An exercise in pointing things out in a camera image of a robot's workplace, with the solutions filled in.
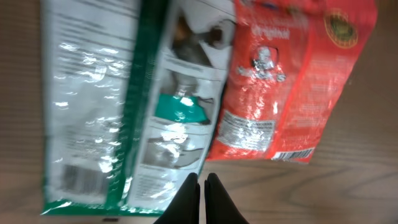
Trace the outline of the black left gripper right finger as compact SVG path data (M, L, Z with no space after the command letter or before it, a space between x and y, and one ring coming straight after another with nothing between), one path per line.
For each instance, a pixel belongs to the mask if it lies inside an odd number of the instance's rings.
M249 224L215 173L205 180L206 224Z

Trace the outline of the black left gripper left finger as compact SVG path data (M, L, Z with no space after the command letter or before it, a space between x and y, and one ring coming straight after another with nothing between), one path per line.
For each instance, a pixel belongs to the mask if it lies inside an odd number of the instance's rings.
M188 174L164 213L154 224L199 224L200 184L196 173Z

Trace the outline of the red snack bag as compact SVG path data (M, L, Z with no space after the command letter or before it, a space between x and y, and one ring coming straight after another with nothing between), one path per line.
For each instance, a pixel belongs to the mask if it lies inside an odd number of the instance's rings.
M373 0L236 1L210 160L307 163L377 21Z

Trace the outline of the green white package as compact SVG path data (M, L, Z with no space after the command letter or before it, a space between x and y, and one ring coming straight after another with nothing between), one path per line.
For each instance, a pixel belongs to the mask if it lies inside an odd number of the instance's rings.
M44 0L44 215L159 216L212 143L232 1Z

